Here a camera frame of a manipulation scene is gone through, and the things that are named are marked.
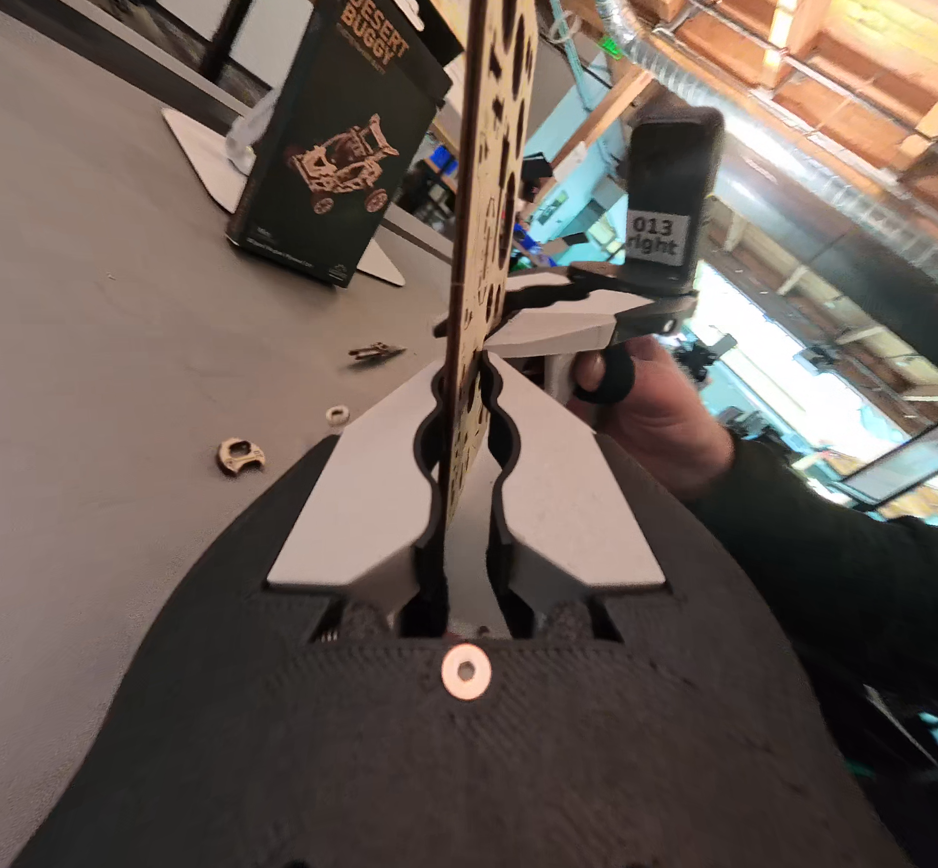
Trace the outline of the wooden parts sheet round holes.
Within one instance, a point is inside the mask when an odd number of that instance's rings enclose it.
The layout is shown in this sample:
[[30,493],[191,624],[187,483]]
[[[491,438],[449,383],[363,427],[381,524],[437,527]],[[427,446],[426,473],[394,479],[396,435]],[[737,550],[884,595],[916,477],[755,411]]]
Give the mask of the wooden parts sheet round holes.
[[505,308],[537,40],[534,0],[471,0],[443,368],[446,523],[488,426],[479,358]]

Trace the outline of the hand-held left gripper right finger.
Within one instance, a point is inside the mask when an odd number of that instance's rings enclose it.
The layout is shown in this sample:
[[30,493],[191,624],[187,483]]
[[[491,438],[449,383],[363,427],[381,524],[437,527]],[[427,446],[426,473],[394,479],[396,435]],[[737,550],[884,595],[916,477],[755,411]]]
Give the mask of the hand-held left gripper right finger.
[[491,490],[486,570],[512,637],[534,637],[558,606],[587,617],[605,601],[666,589],[596,433],[509,363],[484,351],[479,389]]

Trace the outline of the black monitor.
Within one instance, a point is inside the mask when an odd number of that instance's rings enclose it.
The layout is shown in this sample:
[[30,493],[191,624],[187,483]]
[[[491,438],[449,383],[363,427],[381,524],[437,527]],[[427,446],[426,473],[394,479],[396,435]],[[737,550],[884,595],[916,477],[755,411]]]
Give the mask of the black monitor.
[[937,475],[937,424],[832,484],[863,512],[880,510]]

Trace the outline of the dark model kit box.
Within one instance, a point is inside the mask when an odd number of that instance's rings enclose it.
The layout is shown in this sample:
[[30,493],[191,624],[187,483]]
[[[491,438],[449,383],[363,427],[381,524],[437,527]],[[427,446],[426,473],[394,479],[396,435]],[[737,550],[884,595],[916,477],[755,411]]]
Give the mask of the dark model kit box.
[[427,0],[315,0],[228,242],[348,287],[460,52]]

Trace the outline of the person's right forearm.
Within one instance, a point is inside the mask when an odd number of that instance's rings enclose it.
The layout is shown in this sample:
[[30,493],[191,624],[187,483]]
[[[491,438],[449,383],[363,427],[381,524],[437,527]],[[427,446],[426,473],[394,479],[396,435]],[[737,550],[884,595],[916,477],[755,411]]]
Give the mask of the person's right forearm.
[[822,499],[755,440],[688,509],[744,570],[802,657],[936,710],[937,535]]

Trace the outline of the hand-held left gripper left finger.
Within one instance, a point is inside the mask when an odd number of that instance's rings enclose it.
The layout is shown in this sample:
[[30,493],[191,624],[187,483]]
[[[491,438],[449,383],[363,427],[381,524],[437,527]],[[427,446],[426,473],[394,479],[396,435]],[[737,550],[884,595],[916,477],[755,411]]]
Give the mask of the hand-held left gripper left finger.
[[433,362],[348,424],[267,574],[275,590],[372,604],[407,635],[448,625],[443,366]]

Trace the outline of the wooden crescent part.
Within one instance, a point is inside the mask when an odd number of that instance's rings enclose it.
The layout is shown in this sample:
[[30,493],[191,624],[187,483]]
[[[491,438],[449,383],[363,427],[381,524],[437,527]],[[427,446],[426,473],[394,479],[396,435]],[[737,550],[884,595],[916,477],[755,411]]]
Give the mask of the wooden crescent part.
[[264,468],[266,457],[260,446],[251,440],[232,437],[217,446],[216,462],[222,473],[237,477],[246,468]]

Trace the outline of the person's right hand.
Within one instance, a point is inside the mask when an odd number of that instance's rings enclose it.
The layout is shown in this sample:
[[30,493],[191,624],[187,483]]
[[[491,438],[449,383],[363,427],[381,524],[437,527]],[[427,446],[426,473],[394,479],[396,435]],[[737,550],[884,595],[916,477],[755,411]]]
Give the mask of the person's right hand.
[[677,499],[704,496],[733,467],[731,435],[656,338],[634,338],[623,348],[635,369],[627,397],[593,405],[573,395],[569,411],[614,440]]

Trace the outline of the black desk frame leg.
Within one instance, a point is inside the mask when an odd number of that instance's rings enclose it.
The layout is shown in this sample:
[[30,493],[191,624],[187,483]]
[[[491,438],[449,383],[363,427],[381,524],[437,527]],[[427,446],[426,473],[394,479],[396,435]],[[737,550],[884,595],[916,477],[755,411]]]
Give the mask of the black desk frame leg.
[[198,71],[203,78],[216,86],[220,83],[231,49],[253,2],[254,0],[229,0],[215,33],[205,47]]

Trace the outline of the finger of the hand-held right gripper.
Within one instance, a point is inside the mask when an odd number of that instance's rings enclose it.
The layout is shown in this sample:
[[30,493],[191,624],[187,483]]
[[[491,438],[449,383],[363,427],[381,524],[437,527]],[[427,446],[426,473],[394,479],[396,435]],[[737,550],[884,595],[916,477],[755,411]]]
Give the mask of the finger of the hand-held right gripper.
[[576,355],[605,348],[615,330],[612,314],[519,311],[484,348],[501,358]]
[[571,280],[560,273],[527,273],[509,276],[504,294],[504,320],[548,316],[611,317],[643,308],[652,299],[609,288],[591,287],[592,279]]

